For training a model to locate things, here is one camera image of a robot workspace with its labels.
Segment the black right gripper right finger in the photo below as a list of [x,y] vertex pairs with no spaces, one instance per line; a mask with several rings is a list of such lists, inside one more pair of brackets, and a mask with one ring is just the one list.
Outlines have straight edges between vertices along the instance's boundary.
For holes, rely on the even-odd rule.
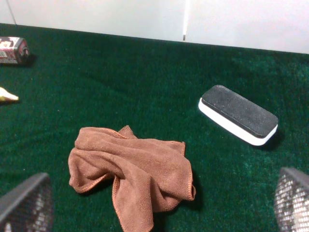
[[282,167],[274,199],[281,232],[309,230],[309,176],[296,168]]

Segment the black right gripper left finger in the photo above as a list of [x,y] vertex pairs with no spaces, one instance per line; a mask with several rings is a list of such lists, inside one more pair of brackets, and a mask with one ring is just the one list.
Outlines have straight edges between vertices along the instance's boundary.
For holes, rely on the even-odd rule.
[[0,198],[2,232],[51,232],[54,202],[51,179],[38,173]]

